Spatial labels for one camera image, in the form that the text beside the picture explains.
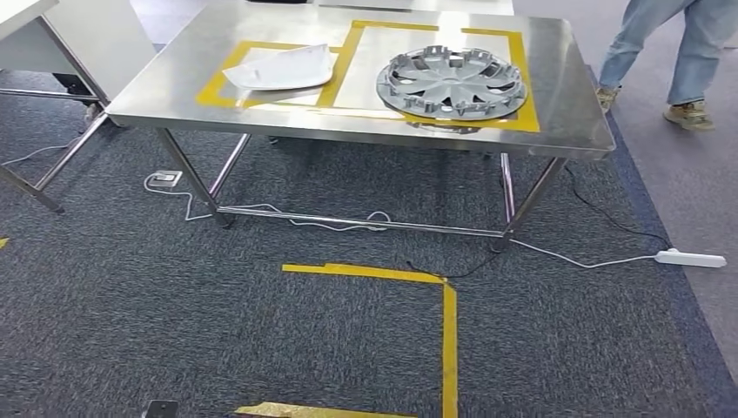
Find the white cable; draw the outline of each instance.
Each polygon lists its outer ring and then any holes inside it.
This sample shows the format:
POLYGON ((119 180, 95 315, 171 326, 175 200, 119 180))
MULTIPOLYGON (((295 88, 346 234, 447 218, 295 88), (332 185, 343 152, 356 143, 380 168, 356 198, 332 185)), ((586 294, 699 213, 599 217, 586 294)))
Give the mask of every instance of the white cable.
POLYGON ((48 151, 48 150, 63 150, 63 149, 69 148, 72 145, 72 143, 74 143, 74 141, 76 141, 76 140, 77 140, 76 138, 72 139, 71 142, 69 144, 67 144, 67 145, 47 146, 45 148, 41 148, 40 150, 35 150, 34 152, 26 155, 25 157, 12 159, 10 161, 5 161, 4 163, 0 163, 0 165, 10 165, 10 164, 14 164, 14 163, 20 163, 21 161, 25 161, 26 159, 29 159, 29 158, 33 157, 34 155, 38 154, 39 152, 44 152, 44 151, 48 151))
MULTIPOLYGON (((152 189, 152 188, 149 187, 149 180, 151 180, 154 176, 156 176, 156 173, 149 175, 149 177, 147 177, 144 180, 144 189, 148 190, 149 192, 154 192, 154 193, 159 193, 159 194, 169 194, 169 195, 172 195, 172 196, 188 196, 188 200, 187 200, 187 213, 184 215, 184 220, 190 221, 190 220, 196 220, 196 219, 210 218, 212 216, 212 215, 208 214, 208 215, 201 215, 201 216, 190 217, 190 213, 192 212, 192 201, 193 201, 192 194, 191 193, 188 193, 188 192, 163 192, 161 190, 152 189)), ((230 206, 230 207, 237 207, 237 208, 243 208, 243 209, 252 209, 252 208, 257 208, 257 207, 267 207, 269 209, 272 209, 274 212, 283 213, 277 207, 272 206, 272 205, 270 205, 268 203, 260 203, 258 205, 247 205, 247 206, 230 206)), ((372 214, 369 215, 366 219, 367 220, 371 220, 376 215, 382 215, 382 216, 384 216, 387 219, 387 222, 392 222, 392 220, 390 219, 390 216, 388 214, 382 212, 382 211, 372 212, 372 214)), ((295 226, 320 226, 321 228, 326 228, 326 229, 330 229, 331 231, 337 231, 337 232, 349 231, 349 230, 352 230, 352 229, 359 229, 359 228, 368 229, 369 231, 386 231, 386 229, 387 229, 387 228, 380 228, 380 227, 376 227, 376 226, 347 226, 345 228, 337 228, 337 227, 334 227, 334 226, 328 226, 328 225, 318 224, 318 223, 314 223, 314 222, 297 222, 297 221, 292 220, 292 219, 288 219, 288 220, 290 221, 290 223, 292 223, 295 226)), ((498 233, 500 235, 500 237, 502 236, 502 233, 503 233, 501 231, 492 231, 492 232, 493 233, 498 233)), ((633 258, 630 258, 630 259, 606 261, 604 263, 598 263, 598 264, 590 264, 590 265, 588 265, 588 264, 582 264, 582 263, 580 263, 579 261, 576 261, 576 260, 572 260, 572 259, 568 258, 565 255, 561 255, 561 254, 558 254, 558 253, 554 253, 552 251, 548 251, 548 250, 544 250, 542 248, 538 248, 537 246, 532 246, 530 244, 526 244, 523 241, 518 241, 516 239, 510 239, 510 242, 513 242, 514 244, 517 244, 519 246, 524 246, 525 248, 530 249, 530 250, 533 250, 533 251, 536 251, 538 253, 544 253, 546 255, 550 255, 550 256, 555 257, 557 259, 564 260, 564 261, 566 261, 568 263, 574 264, 575 266, 578 266, 578 267, 581 267, 581 268, 586 268, 586 269, 597 268, 597 267, 604 267, 604 266, 611 266, 611 265, 614 265, 614 264, 629 263, 631 261, 637 261, 637 260, 649 260, 649 259, 652 260, 652 259, 655 259, 656 258, 655 255, 641 255, 640 257, 633 257, 633 258)))
POLYGON ((196 219, 205 219, 205 218, 210 218, 212 216, 212 215, 202 215, 202 216, 195 216, 195 217, 192 217, 192 218, 190 217, 190 212, 192 212, 192 199, 193 199, 192 193, 188 193, 188 192, 164 192, 162 190, 155 190, 155 189, 150 188, 149 187, 149 180, 153 179, 156 175, 157 175, 156 173, 153 173, 153 174, 150 174, 149 177, 147 177, 146 179, 144 179, 144 189, 146 189, 147 191, 152 192, 152 193, 167 194, 167 195, 170 195, 170 196, 189 196, 189 199, 187 200, 187 213, 184 214, 184 220, 185 221, 196 220, 196 219))
MULTIPOLYGON (((185 221, 191 221, 191 220, 197 220, 197 219, 205 219, 205 218, 210 218, 212 216, 212 215, 208 214, 208 215, 201 215, 201 216, 190 217, 190 214, 192 212, 192 201, 194 200, 194 197, 192 196, 192 193, 188 193, 188 192, 164 192, 164 191, 161 191, 161 190, 155 190, 155 189, 150 188, 149 187, 149 180, 153 179, 156 175, 157 175, 156 173, 153 173, 153 174, 150 174, 148 177, 146 177, 146 179, 144 179, 144 189, 146 189, 149 192, 154 192, 154 193, 159 193, 159 194, 168 194, 168 195, 171 195, 171 196, 187 196, 188 197, 188 199, 187 199, 187 212, 184 215, 184 220, 185 221)), ((242 208, 242 209, 253 209, 253 208, 257 208, 257 207, 268 207, 269 209, 272 209, 274 212, 283 213, 277 207, 272 206, 272 205, 270 205, 268 203, 260 203, 260 204, 257 204, 257 205, 246 205, 246 206, 231 206, 231 207, 237 207, 237 208, 242 208)), ((392 219, 390 219, 390 216, 388 214, 382 212, 382 211, 372 212, 372 214, 369 215, 366 219, 367 220, 372 220, 372 218, 374 218, 376 215, 382 215, 382 216, 384 216, 386 218, 386 221, 387 222, 392 222, 392 219)), ((317 223, 314 223, 314 222, 297 222, 297 221, 292 220, 292 219, 288 219, 288 220, 290 221, 290 223, 292 223, 295 226, 320 226, 321 228, 330 229, 331 231, 337 231, 337 232, 340 232, 340 233, 343 232, 343 231, 349 231, 349 230, 352 230, 352 229, 368 229, 369 231, 386 231, 386 229, 387 229, 387 228, 380 228, 380 227, 377 227, 377 226, 362 226, 362 225, 358 225, 358 226, 347 226, 345 228, 338 228, 338 227, 335 227, 335 226, 329 226, 329 225, 324 225, 324 224, 317 224, 317 223)))
POLYGON ((552 251, 544 250, 542 248, 538 248, 537 246, 531 246, 530 244, 526 244, 525 242, 518 241, 516 239, 510 239, 510 242, 513 242, 513 243, 515 243, 515 244, 517 244, 519 246, 524 246, 525 248, 528 248, 528 249, 537 251, 539 253, 544 253, 544 254, 550 255, 552 257, 556 257, 557 259, 568 261, 569 263, 572 263, 575 266, 579 266, 581 268, 597 268, 597 267, 611 266, 613 264, 622 264, 622 263, 629 263, 631 261, 648 260, 648 259, 655 259, 656 258, 655 255, 641 255, 640 257, 633 257, 633 258, 630 258, 630 259, 615 260, 615 261, 606 261, 604 263, 587 265, 587 264, 581 264, 579 261, 572 260, 572 259, 568 258, 567 256, 564 256, 564 255, 561 255, 561 254, 557 254, 557 253, 554 253, 552 251))

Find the gray carpet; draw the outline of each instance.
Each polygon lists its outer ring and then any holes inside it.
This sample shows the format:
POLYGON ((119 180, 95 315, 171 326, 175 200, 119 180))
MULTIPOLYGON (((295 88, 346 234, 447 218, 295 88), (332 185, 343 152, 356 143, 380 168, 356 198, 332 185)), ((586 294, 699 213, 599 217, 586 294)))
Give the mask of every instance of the gray carpet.
MULTIPOLYGON (((10 82, 51 83, 0 73, 0 85, 10 82)), ((18 98, 0 98, 0 109, 2 160, 66 142, 83 111, 18 98)), ((237 139, 176 133, 210 178, 237 139)), ((512 162, 522 196, 544 161, 512 162)), ((439 416, 437 287, 280 267, 405 268, 411 260, 463 273, 488 255, 486 240, 335 233, 278 219, 240 218, 231 230, 208 219, 185 223, 185 198, 141 186, 161 168, 174 167, 152 131, 108 128, 51 187, 64 216, 0 184, 0 235, 10 237, 0 250, 0 416, 135 416, 155 398, 180 401, 181 416, 261 401, 439 416)), ((572 169, 582 194, 639 227, 611 162, 572 169)), ((496 227, 498 175, 476 153, 255 138, 224 199, 496 227)), ((583 262, 651 247, 582 205, 566 177, 520 237, 583 262)), ((670 313, 665 272, 647 261, 585 271, 513 247, 454 280, 460 415, 710 416, 711 394, 670 313)))

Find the sneaker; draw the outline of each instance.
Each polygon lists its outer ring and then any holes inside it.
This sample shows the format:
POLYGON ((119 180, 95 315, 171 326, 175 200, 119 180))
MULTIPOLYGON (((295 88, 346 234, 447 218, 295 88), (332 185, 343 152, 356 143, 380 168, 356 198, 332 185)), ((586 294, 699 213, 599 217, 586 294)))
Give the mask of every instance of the sneaker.
POLYGON ((618 97, 618 93, 621 92, 622 86, 615 87, 614 89, 608 89, 607 87, 598 87, 595 94, 597 99, 600 100, 600 107, 602 111, 607 113, 610 111, 610 107, 613 105, 615 98, 618 97))
POLYGON ((704 100, 670 106, 664 112, 664 118, 688 131, 712 131, 715 128, 705 112, 704 100))

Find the yellow tape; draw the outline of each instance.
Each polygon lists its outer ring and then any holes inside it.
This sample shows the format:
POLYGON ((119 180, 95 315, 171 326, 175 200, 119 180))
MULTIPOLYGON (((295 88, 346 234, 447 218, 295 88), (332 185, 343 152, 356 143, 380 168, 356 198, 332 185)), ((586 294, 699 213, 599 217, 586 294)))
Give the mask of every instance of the yellow tape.
POLYGON ((392 279, 417 281, 420 283, 443 284, 440 277, 428 273, 392 270, 388 268, 352 266, 349 264, 325 264, 324 266, 301 266, 296 264, 282 265, 283 272, 335 274, 338 276, 375 277, 377 279, 392 279))
POLYGON ((443 285, 443 417, 459 416, 459 355, 456 291, 443 285))
MULTIPOLYGON (((346 80, 346 74, 348 73, 351 61, 356 55, 356 50, 359 47, 361 38, 364 35, 364 28, 385 28, 385 29, 397 29, 397 30, 426 30, 426 31, 437 31, 440 29, 439 26, 430 24, 403 24, 396 22, 379 22, 379 21, 367 21, 367 20, 355 20, 352 22, 351 28, 349 28, 344 43, 340 47, 331 47, 331 52, 337 53, 338 58, 336 64, 333 67, 333 77, 326 85, 321 89, 320 95, 315 106, 306 106, 312 108, 333 108, 335 107, 336 98, 339 95, 340 89, 344 81, 346 80)), ((489 29, 476 29, 476 28, 464 28, 460 30, 462 33, 470 35, 487 35, 496 37, 507 37, 508 46, 510 49, 510 61, 520 68, 520 75, 525 83, 528 97, 526 102, 518 109, 514 114, 515 118, 504 119, 491 119, 491 120, 441 120, 434 118, 421 118, 415 115, 409 115, 406 113, 400 113, 402 118, 407 122, 419 125, 441 125, 441 126, 460 126, 470 128, 498 128, 514 131, 528 131, 528 132, 540 132, 540 124, 538 122, 538 116, 535 110, 535 101, 533 99, 533 89, 530 82, 530 73, 527 67, 525 46, 523 44, 523 36, 520 32, 511 32, 507 30, 489 30, 489 29)), ((220 91, 225 86, 225 76, 223 70, 231 68, 232 66, 238 65, 241 60, 248 53, 250 48, 264 48, 273 50, 289 50, 292 48, 298 48, 305 45, 299 44, 280 44, 272 42, 255 42, 255 41, 244 41, 237 45, 236 49, 231 55, 223 62, 220 70, 211 78, 207 85, 197 96, 197 102, 201 105, 217 106, 217 107, 236 107, 236 98, 222 98, 220 97, 220 91)), ((253 107, 255 105, 263 105, 267 102, 264 100, 250 99, 244 100, 238 103, 241 107, 253 107)), ((276 103, 276 105, 283 106, 300 106, 305 107, 303 104, 291 104, 291 103, 276 103)), ((397 120, 396 118, 382 118, 379 116, 372 115, 368 112, 362 112, 359 109, 354 109, 354 113, 357 115, 356 118, 376 118, 385 120, 397 120)))
MULTIPOLYGON (((340 276, 362 276, 377 279, 416 281, 420 283, 440 284, 443 286, 443 343, 442 343, 442 411, 443 418, 456 418, 459 416, 459 355, 458 355, 458 332, 456 291, 448 285, 445 278, 428 273, 408 272, 404 270, 392 270, 388 268, 352 266, 348 264, 326 263, 323 266, 303 266, 297 264, 283 264, 283 272, 292 273, 316 273, 334 274, 340 276)), ((354 415, 312 415, 325 416, 325 418, 346 418, 354 415)))
POLYGON ((410 416, 347 411, 345 409, 301 407, 299 405, 274 402, 264 402, 253 407, 241 407, 236 409, 236 414, 252 414, 278 418, 407 418, 410 416))

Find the jeans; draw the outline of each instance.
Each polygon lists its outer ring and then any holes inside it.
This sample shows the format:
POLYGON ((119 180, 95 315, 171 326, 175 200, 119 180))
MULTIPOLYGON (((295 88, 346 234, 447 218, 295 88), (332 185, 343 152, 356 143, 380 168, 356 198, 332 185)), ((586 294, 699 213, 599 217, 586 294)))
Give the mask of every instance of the jeans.
POLYGON ((682 105, 704 99, 715 77, 722 46, 738 29, 738 0, 630 0, 621 32, 605 56, 600 86, 618 87, 646 38, 680 11, 684 11, 686 27, 668 103, 682 105))

